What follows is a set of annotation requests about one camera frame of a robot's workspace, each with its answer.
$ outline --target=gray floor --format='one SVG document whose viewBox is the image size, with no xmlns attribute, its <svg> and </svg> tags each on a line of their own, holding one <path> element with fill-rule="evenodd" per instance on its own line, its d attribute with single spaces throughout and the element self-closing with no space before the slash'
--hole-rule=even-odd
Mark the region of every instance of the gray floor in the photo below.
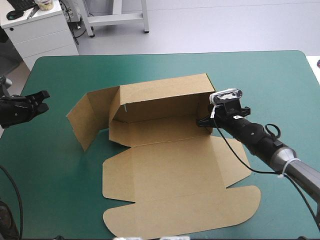
<svg viewBox="0 0 320 240">
<path fill-rule="evenodd" d="M 139 0 L 123 0 L 127 13 Z M 150 33 L 142 24 L 99 26 L 79 38 L 81 55 L 300 50 L 320 55 L 320 1 L 148 0 Z M 87 0 L 94 15 L 111 1 Z"/>
</svg>

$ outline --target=unfolded cardboard box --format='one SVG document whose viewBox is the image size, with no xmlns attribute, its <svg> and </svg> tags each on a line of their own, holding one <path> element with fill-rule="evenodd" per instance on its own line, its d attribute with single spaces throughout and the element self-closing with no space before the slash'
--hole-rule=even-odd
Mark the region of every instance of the unfolded cardboard box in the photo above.
<svg viewBox="0 0 320 240">
<path fill-rule="evenodd" d="M 103 196 L 134 202 L 103 214 L 117 237 L 223 228 L 258 209 L 256 186 L 227 188 L 250 171 L 212 129 L 196 125 L 214 91 L 206 74 L 121 85 L 88 92 L 67 115 L 84 150 L 105 128 L 131 147 L 103 163 Z M 242 145 L 229 142 L 249 164 Z"/>
</svg>

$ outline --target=box side panel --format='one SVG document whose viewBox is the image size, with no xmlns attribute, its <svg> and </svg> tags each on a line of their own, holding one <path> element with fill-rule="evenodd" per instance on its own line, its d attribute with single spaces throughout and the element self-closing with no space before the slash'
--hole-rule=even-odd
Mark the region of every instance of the box side panel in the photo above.
<svg viewBox="0 0 320 240">
<path fill-rule="evenodd" d="M 119 89 L 116 91 L 116 94 L 114 95 L 114 98 L 111 101 L 110 111 L 109 111 L 109 124 L 113 120 L 116 113 L 118 112 L 118 109 L 121 106 L 121 104 L 120 104 L 120 91 L 121 91 L 121 89 L 119 87 Z"/>
<path fill-rule="evenodd" d="M 210 92 L 205 92 L 127 103 L 125 108 L 121 106 L 118 109 L 113 119 L 124 123 L 135 123 L 174 116 L 198 115 L 199 105 L 202 105 L 201 111 L 206 109 L 208 115 L 209 95 Z"/>
<path fill-rule="evenodd" d="M 71 123 L 76 139 L 83 150 L 86 151 L 100 129 L 87 94 L 78 101 L 68 113 L 67 118 Z"/>
<path fill-rule="evenodd" d="M 132 147 L 131 128 L 128 123 L 111 121 L 109 123 L 109 140 L 118 144 Z"/>
<path fill-rule="evenodd" d="M 122 85 L 120 89 L 121 105 L 214 91 L 205 73 Z"/>
<path fill-rule="evenodd" d="M 109 139 L 128 147 L 208 136 L 210 132 L 196 125 L 195 115 L 165 117 L 147 121 L 110 123 Z"/>
<path fill-rule="evenodd" d="M 99 129 L 109 127 L 109 111 L 119 86 L 105 88 L 87 93 Z"/>
</svg>

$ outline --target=cardboard flap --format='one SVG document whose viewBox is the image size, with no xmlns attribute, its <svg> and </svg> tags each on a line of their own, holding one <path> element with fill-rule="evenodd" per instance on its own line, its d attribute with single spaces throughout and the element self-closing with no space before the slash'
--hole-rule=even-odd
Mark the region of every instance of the cardboard flap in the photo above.
<svg viewBox="0 0 320 240">
<path fill-rule="evenodd" d="M 205 73 L 145 81 L 120 86 L 120 105 L 214 91 Z"/>
<path fill-rule="evenodd" d="M 84 151 L 101 129 L 109 127 L 110 105 L 119 87 L 110 87 L 85 94 L 67 114 L 76 139 Z"/>
<path fill-rule="evenodd" d="M 123 151 L 102 165 L 102 194 L 105 198 L 135 201 L 132 151 Z"/>
<path fill-rule="evenodd" d="M 111 208 L 103 220 L 117 237 L 157 239 L 243 223 L 256 212 L 260 198 L 256 186 L 237 187 Z"/>
<path fill-rule="evenodd" d="M 109 127 L 108 123 L 111 103 L 118 90 L 119 86 L 114 86 L 87 93 L 100 129 L 107 129 Z"/>
<path fill-rule="evenodd" d="M 102 192 L 111 199 L 138 203 L 224 189 L 209 135 L 132 147 L 103 163 Z"/>
<path fill-rule="evenodd" d="M 222 137 L 210 136 L 210 138 L 215 160 L 219 165 L 226 188 L 250 176 L 251 171 L 234 156 Z M 227 139 L 227 141 L 240 159 L 250 166 L 243 145 L 236 139 Z"/>
<path fill-rule="evenodd" d="M 67 118 L 71 123 L 76 139 L 83 150 L 86 151 L 100 129 L 87 94 L 68 113 Z"/>
<path fill-rule="evenodd" d="M 207 128 L 196 125 L 195 115 L 133 123 L 113 120 L 109 125 L 109 139 L 128 147 L 208 136 L 211 133 Z"/>
</svg>

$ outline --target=cable tie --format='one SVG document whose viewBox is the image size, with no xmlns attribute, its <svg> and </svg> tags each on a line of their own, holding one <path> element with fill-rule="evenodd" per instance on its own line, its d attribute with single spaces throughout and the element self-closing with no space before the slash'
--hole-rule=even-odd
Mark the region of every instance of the cable tie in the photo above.
<svg viewBox="0 0 320 240">
<path fill-rule="evenodd" d="M 285 163 L 285 165 L 284 165 L 284 167 L 283 167 L 282 173 L 278 175 L 278 178 L 282 179 L 282 178 L 285 177 L 286 169 L 287 169 L 288 165 L 289 165 L 291 162 L 295 161 L 295 160 L 298 160 L 298 161 L 301 162 L 301 160 L 300 160 L 299 158 L 296 158 L 296 157 L 291 158 L 291 159 L 289 159 L 288 161 L 286 161 L 286 163 Z"/>
</svg>

